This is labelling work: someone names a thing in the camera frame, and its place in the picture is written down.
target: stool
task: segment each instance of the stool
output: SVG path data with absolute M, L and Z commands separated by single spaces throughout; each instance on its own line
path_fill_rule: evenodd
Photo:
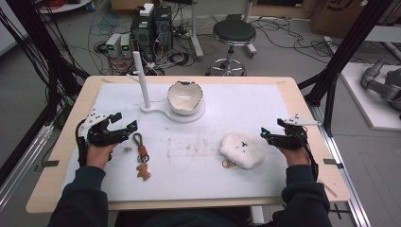
M 234 46 L 251 44 L 256 37 L 256 30 L 250 24 L 242 20 L 220 21 L 213 27 L 213 36 L 216 40 L 228 44 L 230 49 L 227 59 L 215 61 L 206 76 L 247 76 L 245 66 L 233 59 Z

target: orange keychain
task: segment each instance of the orange keychain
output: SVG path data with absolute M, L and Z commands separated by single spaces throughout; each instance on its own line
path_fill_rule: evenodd
M 138 146 L 138 162 L 139 163 L 147 163 L 149 161 L 149 156 L 148 156 L 148 151 L 147 148 L 145 148 L 143 142 L 142 142 L 142 134 L 141 133 L 135 133 L 132 136 L 133 142 Z

